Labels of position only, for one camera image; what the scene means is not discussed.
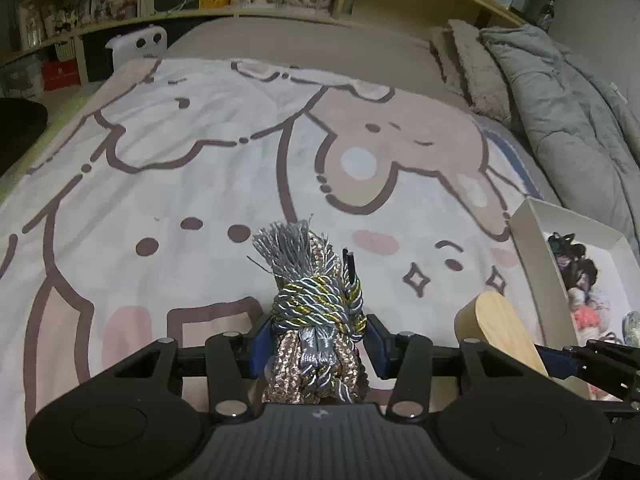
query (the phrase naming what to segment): wall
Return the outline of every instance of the wall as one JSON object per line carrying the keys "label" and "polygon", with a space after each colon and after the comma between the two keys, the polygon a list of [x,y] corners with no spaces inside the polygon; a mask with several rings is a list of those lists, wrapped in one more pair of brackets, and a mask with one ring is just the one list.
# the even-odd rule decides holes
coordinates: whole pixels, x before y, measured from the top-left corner
{"label": "wall", "polygon": [[[546,0],[532,0],[537,16]],[[614,82],[640,117],[640,0],[556,0],[549,35]]]}

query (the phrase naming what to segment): black eye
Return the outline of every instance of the black eye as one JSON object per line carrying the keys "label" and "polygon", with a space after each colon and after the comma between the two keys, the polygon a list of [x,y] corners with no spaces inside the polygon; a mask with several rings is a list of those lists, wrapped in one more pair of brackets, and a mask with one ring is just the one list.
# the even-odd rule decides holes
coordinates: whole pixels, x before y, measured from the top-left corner
{"label": "black eye", "polygon": [[460,272],[460,270],[464,268],[459,261],[453,260],[452,258],[445,260],[444,264],[449,267],[449,269],[455,270],[456,272]]}

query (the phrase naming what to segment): cartoon print bed sheet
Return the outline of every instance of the cartoon print bed sheet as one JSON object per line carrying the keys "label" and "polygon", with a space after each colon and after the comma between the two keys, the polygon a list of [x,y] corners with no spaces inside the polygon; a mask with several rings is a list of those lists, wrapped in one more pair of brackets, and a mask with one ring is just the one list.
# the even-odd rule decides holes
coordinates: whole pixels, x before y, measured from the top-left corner
{"label": "cartoon print bed sheet", "polygon": [[[537,192],[456,108],[183,59],[132,62],[82,113],[0,210],[0,478],[32,475],[26,424],[79,382],[159,337],[249,330],[276,293],[251,234],[273,221],[311,218],[353,250],[366,311],[393,332],[454,346],[457,311],[493,287],[540,339],[505,222]],[[384,404],[391,385],[371,381]],[[184,389],[206,405],[202,383]]]}

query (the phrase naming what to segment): red box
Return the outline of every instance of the red box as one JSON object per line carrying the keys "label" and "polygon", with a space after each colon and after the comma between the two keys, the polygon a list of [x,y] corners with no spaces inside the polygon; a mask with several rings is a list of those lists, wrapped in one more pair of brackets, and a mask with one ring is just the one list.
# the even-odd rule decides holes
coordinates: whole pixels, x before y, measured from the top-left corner
{"label": "red box", "polygon": [[75,59],[46,61],[42,64],[42,78],[44,79],[45,91],[79,85],[78,62]]}

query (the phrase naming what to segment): pink yarn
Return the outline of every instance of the pink yarn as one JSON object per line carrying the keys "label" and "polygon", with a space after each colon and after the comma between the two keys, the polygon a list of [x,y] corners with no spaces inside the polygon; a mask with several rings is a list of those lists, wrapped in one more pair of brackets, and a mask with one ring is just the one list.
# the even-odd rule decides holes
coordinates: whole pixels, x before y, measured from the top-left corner
{"label": "pink yarn", "polygon": [[588,306],[580,306],[574,311],[575,325],[578,330],[584,330],[590,326],[598,326],[600,324],[600,315]]}

